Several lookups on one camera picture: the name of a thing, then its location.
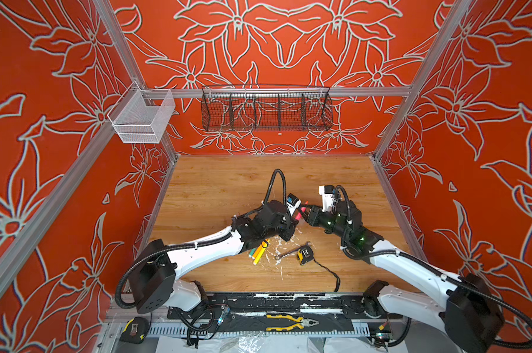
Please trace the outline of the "pink marker pen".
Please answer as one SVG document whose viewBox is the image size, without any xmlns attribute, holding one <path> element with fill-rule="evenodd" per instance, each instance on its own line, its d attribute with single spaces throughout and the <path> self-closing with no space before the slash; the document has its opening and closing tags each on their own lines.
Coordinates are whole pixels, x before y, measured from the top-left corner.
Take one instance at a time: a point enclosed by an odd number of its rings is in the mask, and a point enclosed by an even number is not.
<svg viewBox="0 0 532 353">
<path fill-rule="evenodd" d="M 297 221 L 301 220 L 304 217 L 306 207 L 300 206 L 295 210 L 294 216 Z"/>
</svg>

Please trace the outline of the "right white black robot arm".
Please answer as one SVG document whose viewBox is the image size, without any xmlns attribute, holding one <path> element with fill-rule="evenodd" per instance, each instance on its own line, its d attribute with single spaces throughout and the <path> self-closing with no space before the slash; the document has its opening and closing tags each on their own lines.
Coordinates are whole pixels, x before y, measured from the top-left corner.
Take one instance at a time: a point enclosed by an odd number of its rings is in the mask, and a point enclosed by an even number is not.
<svg viewBox="0 0 532 353">
<path fill-rule="evenodd" d="M 361 211 L 341 185 L 322 185 L 319 194 L 321 206 L 307 204 L 299 209 L 310 226 L 338 236 L 349 259 L 384 269 L 418 289 L 412 293 L 385 281 L 374 282 L 364 292 L 367 315 L 393 313 L 414 319 L 443 332 L 464 352 L 487 352 L 492 346 L 532 349 L 532 336 L 522 342 L 498 338 L 505 324 L 504 310 L 522 320 L 531 333 L 532 319 L 494 297 L 483 279 L 432 266 L 368 229 L 362 223 Z"/>
</svg>

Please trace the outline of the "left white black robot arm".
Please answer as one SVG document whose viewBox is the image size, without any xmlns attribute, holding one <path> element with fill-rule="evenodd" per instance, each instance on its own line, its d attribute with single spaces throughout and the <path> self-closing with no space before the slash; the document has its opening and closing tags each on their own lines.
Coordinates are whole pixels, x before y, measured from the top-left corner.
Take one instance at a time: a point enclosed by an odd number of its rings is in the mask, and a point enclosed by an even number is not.
<svg viewBox="0 0 532 353">
<path fill-rule="evenodd" d="M 288 194 L 282 170 L 275 169 L 261 206 L 234 216 L 226 228 L 184 244 L 150 242 L 119 280 L 115 303 L 139 314 L 162 305 L 183 311 L 196 308 L 203 301 L 203 287 L 196 281 L 183 281 L 184 275 L 215 260 L 257 249 L 275 236 L 289 241 L 298 224 L 293 213 L 300 205 L 297 197 Z"/>
</svg>

